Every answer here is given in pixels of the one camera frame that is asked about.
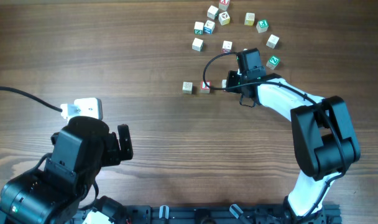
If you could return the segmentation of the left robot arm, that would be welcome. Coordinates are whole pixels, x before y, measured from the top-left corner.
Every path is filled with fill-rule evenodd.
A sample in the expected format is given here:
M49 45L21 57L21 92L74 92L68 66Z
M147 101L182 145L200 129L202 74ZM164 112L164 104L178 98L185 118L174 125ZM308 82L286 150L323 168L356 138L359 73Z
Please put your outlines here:
M103 167L133 157L126 124L116 133L96 118L77 116L51 137L53 151L11 179L0 193L0 223L65 223L80 209Z

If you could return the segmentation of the wooden block red letter I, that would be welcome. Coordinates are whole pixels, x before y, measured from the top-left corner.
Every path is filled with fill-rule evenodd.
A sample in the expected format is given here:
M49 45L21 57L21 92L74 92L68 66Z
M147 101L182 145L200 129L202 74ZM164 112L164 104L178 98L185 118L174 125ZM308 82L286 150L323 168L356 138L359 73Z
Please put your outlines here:
M210 93L210 85L211 85L211 82L209 81L201 81L201 88L200 88L200 92L201 93Z

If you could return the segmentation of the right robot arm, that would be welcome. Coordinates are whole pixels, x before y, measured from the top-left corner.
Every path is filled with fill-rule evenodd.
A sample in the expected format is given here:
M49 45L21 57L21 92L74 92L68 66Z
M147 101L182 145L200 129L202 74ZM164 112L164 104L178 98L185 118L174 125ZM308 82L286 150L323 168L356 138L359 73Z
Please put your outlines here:
M281 205L254 209L254 223L334 223L338 208L323 205L335 180L342 178L361 156L360 146L344 100L323 98L267 74L258 49L236 53L238 70L231 71L223 90L253 100L284 118L292 127L293 147L300 168L293 190Z

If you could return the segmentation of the wooden block blue side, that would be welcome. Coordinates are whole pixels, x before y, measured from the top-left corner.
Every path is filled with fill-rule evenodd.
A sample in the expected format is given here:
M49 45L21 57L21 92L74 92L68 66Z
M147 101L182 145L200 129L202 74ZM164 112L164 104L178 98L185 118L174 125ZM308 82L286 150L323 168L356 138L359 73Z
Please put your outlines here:
M193 91L193 83L192 82L183 82L182 92L184 94L191 95L192 91Z

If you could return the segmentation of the wooden block red letter side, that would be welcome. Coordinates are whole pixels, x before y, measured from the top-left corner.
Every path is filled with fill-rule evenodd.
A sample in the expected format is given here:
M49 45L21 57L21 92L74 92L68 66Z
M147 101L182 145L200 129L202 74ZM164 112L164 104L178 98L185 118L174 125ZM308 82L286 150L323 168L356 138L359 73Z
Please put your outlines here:
M226 83L227 83L227 80L222 80L221 87L226 88Z

